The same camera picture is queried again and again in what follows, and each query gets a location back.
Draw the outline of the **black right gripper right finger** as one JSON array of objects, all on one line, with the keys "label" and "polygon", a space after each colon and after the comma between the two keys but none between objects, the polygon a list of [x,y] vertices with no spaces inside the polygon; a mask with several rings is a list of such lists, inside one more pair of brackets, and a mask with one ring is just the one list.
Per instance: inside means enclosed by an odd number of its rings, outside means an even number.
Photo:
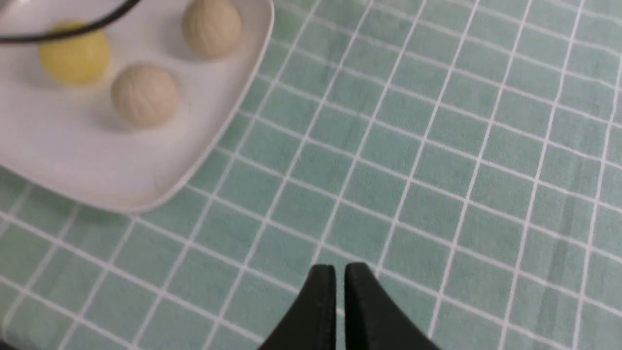
[{"label": "black right gripper right finger", "polygon": [[347,350],[437,350],[402,312],[364,262],[345,267]]}]

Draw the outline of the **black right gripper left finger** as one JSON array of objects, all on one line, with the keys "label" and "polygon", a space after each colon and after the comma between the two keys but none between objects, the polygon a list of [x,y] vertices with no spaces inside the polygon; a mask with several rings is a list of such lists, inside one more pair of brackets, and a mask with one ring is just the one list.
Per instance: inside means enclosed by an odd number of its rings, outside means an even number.
[{"label": "black right gripper left finger", "polygon": [[284,317],[261,350],[333,350],[336,346],[336,273],[314,264]]}]

